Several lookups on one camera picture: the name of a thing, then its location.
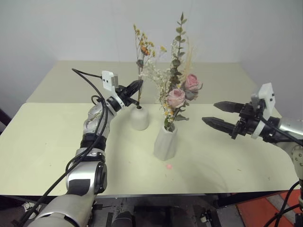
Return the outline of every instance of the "green leaf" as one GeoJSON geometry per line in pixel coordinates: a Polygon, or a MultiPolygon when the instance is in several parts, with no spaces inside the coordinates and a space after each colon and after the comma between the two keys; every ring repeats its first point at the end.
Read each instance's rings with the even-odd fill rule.
{"type": "Polygon", "coordinates": [[[180,33],[180,34],[181,34],[181,33],[182,33],[182,31],[183,31],[183,29],[182,29],[181,27],[177,27],[177,28],[176,28],[176,32],[178,32],[178,33],[180,33]]]}
{"type": "Polygon", "coordinates": [[[174,123],[170,123],[169,124],[169,128],[168,129],[166,129],[167,131],[170,131],[170,132],[173,132],[174,130],[175,130],[175,125],[174,125],[174,123]]]}
{"type": "Polygon", "coordinates": [[[171,82],[176,82],[177,80],[178,80],[178,76],[176,76],[176,75],[173,75],[170,77],[171,82]]]}
{"type": "Polygon", "coordinates": [[[178,67],[181,64],[181,62],[178,59],[174,59],[172,61],[172,64],[173,64],[173,66],[178,67]]]}
{"type": "Polygon", "coordinates": [[[142,59],[139,59],[136,63],[137,63],[137,66],[139,66],[140,68],[142,68],[144,66],[144,62],[142,59]]]}
{"type": "Polygon", "coordinates": [[[175,40],[177,40],[178,42],[180,42],[181,41],[181,36],[177,35],[176,38],[175,38],[175,40]]]}
{"type": "Polygon", "coordinates": [[[185,54],[185,52],[179,52],[178,53],[178,58],[182,57],[185,54]]]}
{"type": "Polygon", "coordinates": [[[178,71],[177,68],[171,68],[171,69],[170,69],[170,72],[171,72],[172,74],[175,74],[177,71],[178,71]]]}
{"type": "Polygon", "coordinates": [[[168,120],[168,118],[165,118],[164,127],[165,127],[166,130],[167,130],[168,126],[169,126],[169,120],[168,120]]]}
{"type": "Polygon", "coordinates": [[[192,92],[187,89],[185,89],[184,92],[185,92],[185,99],[187,99],[189,101],[194,100],[198,96],[198,92],[192,92]]]}
{"type": "Polygon", "coordinates": [[[184,116],[182,116],[180,114],[178,114],[177,116],[175,116],[175,121],[188,121],[188,120],[189,120],[189,118],[184,117],[184,116]]]}

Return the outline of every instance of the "yellow flower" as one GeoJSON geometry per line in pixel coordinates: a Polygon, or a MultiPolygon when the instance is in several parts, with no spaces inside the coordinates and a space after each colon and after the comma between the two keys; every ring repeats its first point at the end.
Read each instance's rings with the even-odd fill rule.
{"type": "Polygon", "coordinates": [[[153,42],[150,42],[150,41],[149,41],[148,44],[151,45],[151,47],[154,47],[153,42]]]}
{"type": "Polygon", "coordinates": [[[160,46],[160,49],[161,49],[161,51],[163,51],[163,52],[167,52],[167,50],[165,49],[164,46],[160,46]]]}

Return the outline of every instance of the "black cable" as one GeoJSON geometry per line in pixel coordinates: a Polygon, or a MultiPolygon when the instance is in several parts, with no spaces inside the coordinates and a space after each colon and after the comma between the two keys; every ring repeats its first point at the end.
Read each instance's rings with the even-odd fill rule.
{"type": "Polygon", "coordinates": [[[97,78],[100,78],[100,79],[102,79],[102,76],[97,76],[97,75],[94,75],[94,74],[90,74],[90,73],[87,73],[87,72],[82,72],[82,71],[80,71],[80,70],[77,70],[77,69],[72,69],[73,71],[77,71],[77,72],[79,72],[79,73],[81,73],[81,74],[84,74],[84,75],[87,75],[87,76],[91,76],[91,77],[97,77],[97,78]]]}
{"type": "MultiPolygon", "coordinates": [[[[72,69],[72,70],[73,70],[75,73],[77,73],[79,76],[81,76],[83,79],[85,79],[85,81],[87,81],[87,82],[95,89],[95,91],[100,95],[100,96],[94,95],[94,96],[91,97],[91,101],[93,102],[93,104],[95,104],[94,101],[93,101],[93,98],[94,98],[94,97],[97,97],[98,99],[100,99],[100,102],[101,102],[101,104],[102,104],[102,110],[105,110],[105,109],[106,109],[106,111],[107,111],[107,108],[105,108],[105,107],[106,107],[106,103],[103,102],[103,101],[104,101],[104,98],[103,98],[103,96],[101,95],[101,92],[92,84],[92,82],[90,82],[90,80],[88,80],[87,78],[85,78],[85,77],[82,75],[82,74],[87,75],[88,73],[83,73],[83,72],[81,72],[81,71],[79,71],[79,70],[77,70],[77,69],[72,69]]],[[[98,128],[99,128],[99,126],[100,126],[100,124],[101,124],[101,119],[103,118],[103,114],[104,114],[104,111],[102,111],[102,114],[101,114],[101,116],[100,116],[100,120],[98,121],[96,130],[95,130],[95,135],[96,135],[97,132],[98,132],[98,128]]],[[[67,171],[67,170],[69,169],[70,164],[71,164],[74,160],[76,160],[76,159],[79,158],[80,156],[84,155],[85,152],[86,152],[86,151],[83,151],[83,152],[81,152],[80,154],[78,154],[78,155],[76,155],[75,157],[73,157],[73,158],[66,164],[65,171],[67,171]]]]}
{"type": "MultiPolygon", "coordinates": [[[[98,93],[98,95],[101,98],[101,100],[102,99],[104,100],[104,97],[102,96],[102,94],[98,90],[98,88],[96,88],[96,86],[89,79],[87,79],[85,76],[82,75],[82,74],[84,74],[84,75],[93,75],[93,74],[89,74],[89,73],[85,73],[85,72],[83,73],[82,71],[79,71],[77,69],[71,69],[71,70],[73,70],[75,73],[77,73],[79,76],[81,76],[86,82],[88,82],[95,89],[95,91],[98,93]]],[[[106,107],[105,102],[101,102],[101,103],[102,103],[102,109],[105,110],[105,107],[106,107]]],[[[98,125],[97,125],[96,130],[95,130],[95,135],[98,132],[100,123],[101,123],[101,121],[98,122],[98,125]]]]}
{"type": "Polygon", "coordinates": [[[277,143],[281,143],[281,142],[293,142],[292,140],[278,140],[277,143]]]}
{"type": "MultiPolygon", "coordinates": [[[[290,208],[287,208],[286,210],[284,210],[283,211],[283,214],[285,214],[285,213],[287,213],[287,212],[289,212],[289,211],[291,211],[291,210],[293,210],[293,209],[296,209],[296,208],[298,208],[298,207],[300,207],[300,205],[299,204],[296,204],[296,205],[294,205],[294,206],[292,206],[292,207],[290,207],[290,208]]],[[[268,227],[273,221],[275,221],[276,219],[277,219],[277,214],[276,215],[274,215],[265,225],[264,225],[264,227],[268,227]]]]}
{"type": "Polygon", "coordinates": [[[259,119],[260,119],[264,124],[266,124],[268,127],[270,127],[271,129],[273,129],[273,130],[279,132],[281,135],[287,137],[288,139],[292,140],[293,142],[299,144],[300,146],[303,146],[303,140],[301,141],[301,140],[299,140],[299,139],[293,137],[292,135],[288,134],[287,132],[284,132],[284,131],[278,129],[276,126],[272,125],[269,121],[267,121],[267,120],[263,117],[262,114],[259,114],[258,116],[259,116],[259,119]]]}
{"type": "Polygon", "coordinates": [[[94,98],[97,98],[96,101],[99,102],[99,101],[101,100],[101,97],[99,97],[99,96],[92,96],[92,97],[90,97],[91,102],[92,102],[94,105],[97,105],[97,103],[94,102],[94,98]]]}
{"type": "MultiPolygon", "coordinates": [[[[101,100],[101,104],[102,104],[102,110],[105,110],[106,103],[105,103],[104,99],[101,100]]],[[[99,119],[99,121],[98,121],[98,125],[97,125],[97,127],[96,127],[95,134],[97,134],[97,128],[99,128],[99,125],[100,125],[101,120],[102,120],[102,118],[103,118],[103,114],[104,114],[104,111],[102,111],[102,114],[101,114],[100,119],[99,119]]],[[[105,113],[105,114],[106,114],[106,115],[105,115],[105,121],[104,121],[105,123],[104,123],[104,125],[106,125],[106,123],[107,123],[107,108],[106,108],[106,113],[105,113]]],[[[105,129],[105,128],[104,128],[104,125],[103,125],[103,128],[102,128],[101,132],[100,132],[100,135],[102,135],[103,132],[104,132],[104,129],[105,129]]],[[[75,157],[73,157],[73,158],[66,164],[65,171],[67,171],[67,170],[69,169],[70,164],[71,164],[73,161],[75,161],[75,160],[76,160],[77,158],[79,158],[80,156],[84,155],[85,152],[86,152],[86,150],[84,150],[83,152],[81,152],[81,153],[79,153],[78,155],[76,155],[75,157]]]]}
{"type": "Polygon", "coordinates": [[[282,205],[282,207],[281,207],[281,210],[280,210],[280,212],[277,214],[275,227],[277,227],[277,226],[279,225],[280,219],[281,219],[282,214],[283,214],[283,212],[284,212],[284,209],[285,209],[285,207],[286,207],[286,205],[287,205],[287,201],[288,201],[288,199],[289,199],[290,194],[292,193],[292,191],[294,190],[294,188],[295,188],[296,186],[298,186],[298,185],[299,185],[299,182],[296,182],[296,183],[294,183],[293,186],[291,186],[291,188],[288,190],[287,195],[286,195],[286,197],[285,197],[285,199],[284,199],[283,205],[282,205]]]}
{"type": "Polygon", "coordinates": [[[35,203],[35,205],[28,211],[26,212],[20,219],[19,222],[17,223],[18,227],[23,227],[23,225],[25,224],[25,222],[28,220],[28,218],[30,217],[30,215],[37,209],[37,207],[46,199],[47,195],[55,188],[55,186],[58,185],[58,183],[67,176],[67,174],[69,174],[81,161],[83,161],[86,157],[86,155],[96,146],[96,144],[101,140],[102,138],[102,134],[105,130],[106,124],[107,124],[107,119],[108,119],[108,109],[106,107],[106,103],[105,100],[102,96],[102,94],[100,93],[100,91],[87,79],[85,78],[81,73],[81,71],[72,69],[74,72],[76,72],[79,76],[81,76],[86,82],[88,82],[94,89],[95,91],[98,93],[98,95],[101,98],[101,104],[102,104],[102,108],[105,111],[102,111],[101,117],[99,119],[98,122],[98,127],[101,123],[101,120],[103,118],[103,114],[105,112],[105,120],[104,120],[104,125],[102,127],[102,130],[99,134],[99,136],[96,138],[96,140],[88,147],[85,149],[85,151],[82,152],[83,156],[81,158],[79,158],[69,169],[67,169],[67,171],[65,171],[65,173],[63,175],[61,175],[57,181],[55,181],[55,183],[52,184],[52,186],[40,197],[40,199],[38,199],[38,201],[35,203]]]}

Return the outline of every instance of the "geometric white vase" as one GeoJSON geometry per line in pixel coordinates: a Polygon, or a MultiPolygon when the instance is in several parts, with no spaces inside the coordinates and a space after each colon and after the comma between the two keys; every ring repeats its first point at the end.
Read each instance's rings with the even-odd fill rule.
{"type": "Polygon", "coordinates": [[[148,110],[143,106],[135,106],[130,112],[131,126],[135,130],[144,130],[149,125],[148,110]]]}
{"type": "Polygon", "coordinates": [[[153,146],[153,154],[158,159],[165,161],[175,156],[177,150],[177,131],[167,131],[164,125],[160,128],[159,134],[153,146]]]}

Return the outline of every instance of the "flower arrangement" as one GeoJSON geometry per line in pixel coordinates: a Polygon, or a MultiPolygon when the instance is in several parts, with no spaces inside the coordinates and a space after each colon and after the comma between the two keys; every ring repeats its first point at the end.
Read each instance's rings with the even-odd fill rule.
{"type": "Polygon", "coordinates": [[[187,54],[183,51],[183,43],[186,42],[183,25],[187,19],[182,13],[178,27],[176,28],[177,36],[171,44],[171,64],[170,69],[165,71],[156,69],[155,62],[147,61],[141,68],[141,76],[151,79],[159,91],[159,102],[164,109],[165,120],[164,128],[173,132],[175,129],[174,121],[189,120],[181,115],[185,107],[189,105],[188,101],[197,98],[198,91],[202,88],[202,83],[194,74],[190,74],[191,56],[193,48],[189,46],[187,54]]]}
{"type": "MultiPolygon", "coordinates": [[[[148,41],[147,35],[140,31],[140,29],[137,28],[137,26],[134,24],[134,34],[135,34],[135,45],[136,45],[136,54],[137,54],[137,67],[138,67],[138,79],[142,79],[142,71],[144,68],[144,65],[148,60],[151,58],[154,58],[156,56],[156,51],[154,49],[154,44],[151,41],[148,41]]],[[[160,52],[164,53],[166,52],[166,49],[161,46],[160,52]]],[[[138,91],[138,102],[140,103],[141,94],[142,94],[142,88],[141,87],[138,91]]]]}

